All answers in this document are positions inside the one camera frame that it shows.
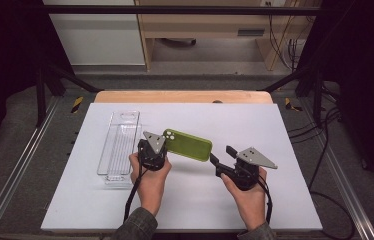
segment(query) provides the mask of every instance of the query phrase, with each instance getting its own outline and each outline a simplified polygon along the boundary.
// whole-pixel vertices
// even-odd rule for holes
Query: white cabinet
[[[132,0],[43,0],[45,5],[134,5]],[[73,66],[145,65],[134,14],[50,14]]]

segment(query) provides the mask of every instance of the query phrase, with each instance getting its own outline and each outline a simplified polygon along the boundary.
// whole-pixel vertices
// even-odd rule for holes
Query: white tabletop
[[[48,208],[41,229],[54,232],[108,232],[123,222],[130,190],[108,188],[97,167],[116,111],[140,111],[142,130],[167,128],[213,143],[212,153],[233,166],[226,145],[237,151],[255,147],[278,165],[267,169],[274,230],[321,230],[297,159],[276,104],[92,103]],[[226,232],[244,229],[236,204],[215,167],[168,153],[172,163],[157,231]],[[135,196],[131,211],[139,206]]]

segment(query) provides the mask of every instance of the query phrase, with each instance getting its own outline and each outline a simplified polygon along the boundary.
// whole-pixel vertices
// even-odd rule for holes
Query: person's right hand
[[[133,153],[129,156],[133,171],[131,173],[131,181],[134,183],[139,174],[140,163],[138,161],[138,153]],[[140,198],[141,207],[148,210],[151,214],[156,216],[159,211],[163,192],[165,189],[165,180],[171,170],[171,163],[165,157],[165,164],[162,169],[158,171],[148,171],[142,168],[144,175],[137,189],[137,194]]]
[[[259,175],[265,180],[267,172],[259,167]],[[240,217],[246,224],[248,231],[254,230],[265,223],[265,191],[259,184],[247,191],[240,190],[225,174],[221,174],[227,190],[236,201]]]

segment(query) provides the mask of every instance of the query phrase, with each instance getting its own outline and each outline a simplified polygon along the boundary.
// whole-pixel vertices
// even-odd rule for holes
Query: green phone case
[[[168,151],[202,162],[209,159],[212,150],[211,141],[173,129],[166,129],[163,136]]]

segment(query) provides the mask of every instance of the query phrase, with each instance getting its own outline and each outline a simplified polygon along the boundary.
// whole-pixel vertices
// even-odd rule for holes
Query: clear plastic tray
[[[106,185],[129,189],[131,164],[128,156],[136,151],[141,137],[140,112],[114,112],[103,147],[97,174],[103,175]]]

